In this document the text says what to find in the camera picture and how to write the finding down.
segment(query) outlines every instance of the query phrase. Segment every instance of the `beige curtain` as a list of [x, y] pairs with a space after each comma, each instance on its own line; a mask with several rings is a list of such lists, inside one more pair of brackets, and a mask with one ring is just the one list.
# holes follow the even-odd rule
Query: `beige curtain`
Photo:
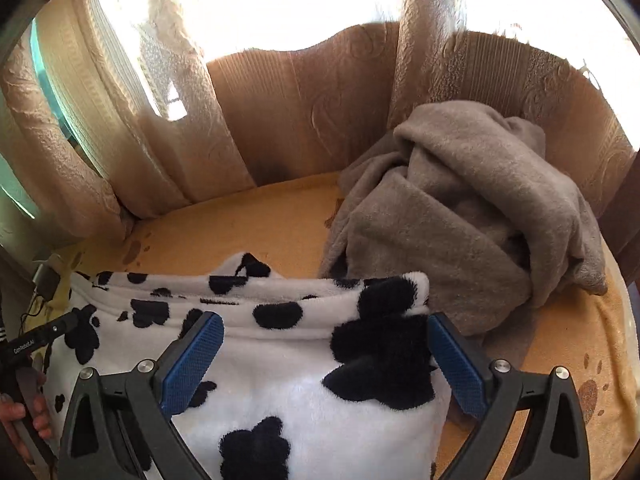
[[31, 60], [29, 28], [0, 73], [5, 109], [0, 151], [43, 214], [78, 238], [101, 232], [122, 238], [120, 206], [63, 136]]
[[47, 73], [78, 141], [139, 218], [254, 186], [179, 3], [148, 0], [148, 9], [140, 62], [152, 86], [174, 86], [186, 110], [179, 120], [158, 116], [135, 75], [127, 77], [129, 60], [98, 0], [52, 0], [36, 19]]
[[[144, 19], [128, 32], [116, 30], [102, 1], [51, 0], [36, 19], [56, 97], [102, 180], [75, 155], [73, 177], [55, 162], [34, 175], [56, 189], [81, 178], [77, 189], [103, 189], [83, 191], [94, 202], [113, 197], [113, 189], [138, 218], [340, 170], [415, 105], [448, 99], [477, 100], [540, 124], [548, 160], [578, 183], [596, 215], [631, 164], [620, 124], [579, 70], [528, 44], [465, 30], [465, 0], [402, 0], [398, 21], [354, 25], [303, 50], [245, 50], [207, 66], [180, 1], [145, 0]], [[28, 65], [28, 56], [16, 56], [15, 64]], [[33, 79], [31, 91], [37, 94]], [[70, 149], [56, 139], [38, 137], [38, 150], [67, 161]], [[26, 157], [7, 157], [23, 184], [32, 178], [18, 169], [28, 166]], [[67, 232], [124, 232], [113, 200], [84, 213], [25, 188]], [[80, 197], [74, 200], [85, 204]]]

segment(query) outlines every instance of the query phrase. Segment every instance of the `cable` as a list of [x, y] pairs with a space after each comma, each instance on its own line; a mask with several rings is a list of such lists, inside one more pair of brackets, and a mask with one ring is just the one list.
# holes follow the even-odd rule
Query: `cable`
[[34, 292], [33, 296], [31, 297], [31, 303], [29, 304], [29, 308], [27, 309], [27, 312], [25, 312], [20, 316], [20, 332], [18, 332], [19, 335], [24, 334], [24, 324], [27, 321], [27, 318], [38, 317], [42, 312], [42, 309], [44, 308], [45, 304], [47, 303], [46, 301], [44, 301], [44, 298], [42, 298], [42, 301], [40, 301], [40, 308], [38, 309], [38, 311], [35, 314], [31, 314], [31, 309], [33, 308], [33, 305], [38, 300], [38, 298], [42, 298], [42, 297], [38, 295], [37, 292]]
[[2, 290], [0, 290], [0, 344], [6, 341], [6, 327], [2, 319]]

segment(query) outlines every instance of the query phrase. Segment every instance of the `brown blanket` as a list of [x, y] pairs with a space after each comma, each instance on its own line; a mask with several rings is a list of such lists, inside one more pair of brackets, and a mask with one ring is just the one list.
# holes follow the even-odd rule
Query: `brown blanket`
[[421, 270], [433, 311], [520, 365], [533, 309], [559, 285], [607, 290], [591, 208], [544, 155], [529, 121], [476, 102], [418, 106], [341, 174], [320, 275]]

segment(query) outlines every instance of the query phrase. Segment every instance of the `cow print blanket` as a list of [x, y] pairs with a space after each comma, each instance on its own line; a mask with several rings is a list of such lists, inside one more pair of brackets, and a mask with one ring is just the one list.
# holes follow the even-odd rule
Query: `cow print blanket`
[[45, 357], [54, 430], [83, 367], [157, 359], [211, 310], [225, 340], [173, 422], [212, 479], [429, 479], [450, 389], [427, 346], [428, 290], [420, 272], [288, 280], [249, 253], [207, 276], [74, 273], [80, 322]]

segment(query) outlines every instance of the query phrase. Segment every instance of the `paw print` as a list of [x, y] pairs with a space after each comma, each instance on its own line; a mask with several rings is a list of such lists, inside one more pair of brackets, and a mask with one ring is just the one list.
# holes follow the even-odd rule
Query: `paw print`
[[[584, 355], [584, 369], [589, 369], [589, 363], [591, 358], [589, 354]], [[596, 377], [594, 379], [587, 379], [584, 381], [580, 388], [578, 388], [578, 398], [580, 399], [580, 407], [582, 408], [582, 416], [584, 417], [584, 423], [588, 424], [596, 412], [598, 404], [598, 391], [601, 389], [606, 392], [609, 389], [609, 383], [603, 384], [602, 388], [598, 386], [596, 382], [598, 376], [602, 373], [602, 359], [598, 361], [596, 366]], [[604, 410], [598, 411], [598, 416], [604, 415]]]

